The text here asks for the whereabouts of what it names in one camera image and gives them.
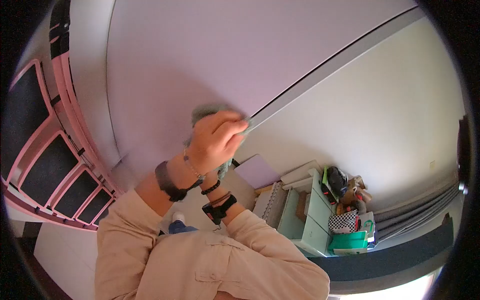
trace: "cleaning cloth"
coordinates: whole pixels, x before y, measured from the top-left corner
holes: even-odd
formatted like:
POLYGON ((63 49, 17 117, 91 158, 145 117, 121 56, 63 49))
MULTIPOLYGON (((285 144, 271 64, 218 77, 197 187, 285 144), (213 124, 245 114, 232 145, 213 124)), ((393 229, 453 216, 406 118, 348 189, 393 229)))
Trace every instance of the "cleaning cloth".
MULTIPOLYGON (((195 126, 195 124, 200 119, 202 119, 206 116, 214 115, 214 114, 216 114, 216 113, 218 113, 219 111, 222 111, 222 110, 232 110, 232 109, 229 108, 225 104, 216 104, 216 103, 203 104, 203 105, 197 106, 192 111, 192 127, 195 126)), ((244 118, 244 120, 248 122, 248 127, 247 127, 247 129, 245 129, 244 131, 242 131, 239 134, 246 135, 253 129, 253 125, 252 125, 252 119, 251 118, 244 118)), ((183 144, 186 147, 188 147, 190 145, 191 140, 192 140, 192 138, 186 140, 183 144)), ((223 163, 218 168, 216 168, 216 170, 218 170, 218 178, 219 179, 222 179, 225 176, 226 172, 228 171, 228 167, 230 167, 230 165, 232 164, 232 160, 233 160, 233 157, 230 158, 225 163, 223 163)))

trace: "lavender board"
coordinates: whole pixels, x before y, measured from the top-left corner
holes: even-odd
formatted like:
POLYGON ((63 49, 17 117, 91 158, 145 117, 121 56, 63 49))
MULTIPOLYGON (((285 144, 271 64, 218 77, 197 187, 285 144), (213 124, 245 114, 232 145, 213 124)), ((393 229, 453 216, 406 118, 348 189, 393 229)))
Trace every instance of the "lavender board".
POLYGON ((236 167, 235 172, 245 179, 254 189, 268 186, 280 180, 280 175, 267 164, 260 154, 254 155, 236 167))

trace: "beige shirt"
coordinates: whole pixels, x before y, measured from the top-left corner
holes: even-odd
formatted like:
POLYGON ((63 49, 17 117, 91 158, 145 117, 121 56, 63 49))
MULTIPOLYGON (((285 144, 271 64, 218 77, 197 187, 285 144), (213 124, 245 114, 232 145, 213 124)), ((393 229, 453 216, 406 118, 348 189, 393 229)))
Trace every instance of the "beige shirt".
POLYGON ((201 230, 159 237, 161 220, 135 191, 109 208, 98 228, 97 299, 328 297, 325 271, 249 210, 228 225, 231 238, 201 230))

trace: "black beaded bracelet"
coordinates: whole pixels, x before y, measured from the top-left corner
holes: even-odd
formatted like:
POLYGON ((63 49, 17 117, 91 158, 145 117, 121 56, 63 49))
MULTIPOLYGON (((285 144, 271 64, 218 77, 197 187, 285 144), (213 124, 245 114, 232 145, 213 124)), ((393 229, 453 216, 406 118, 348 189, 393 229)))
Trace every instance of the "black beaded bracelet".
POLYGON ((214 189, 220 186, 220 180, 217 180, 215 185, 205 191, 202 191, 202 195, 207 195, 208 193, 212 192, 214 189))

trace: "checkered bag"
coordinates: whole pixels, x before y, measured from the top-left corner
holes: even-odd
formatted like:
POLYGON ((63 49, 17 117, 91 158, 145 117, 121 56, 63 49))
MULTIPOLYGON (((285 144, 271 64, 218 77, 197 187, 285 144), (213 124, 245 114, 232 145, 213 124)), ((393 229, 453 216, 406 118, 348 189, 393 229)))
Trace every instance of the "checkered bag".
POLYGON ((358 210, 328 218, 328 228, 334 233, 351 233, 360 228, 358 210))

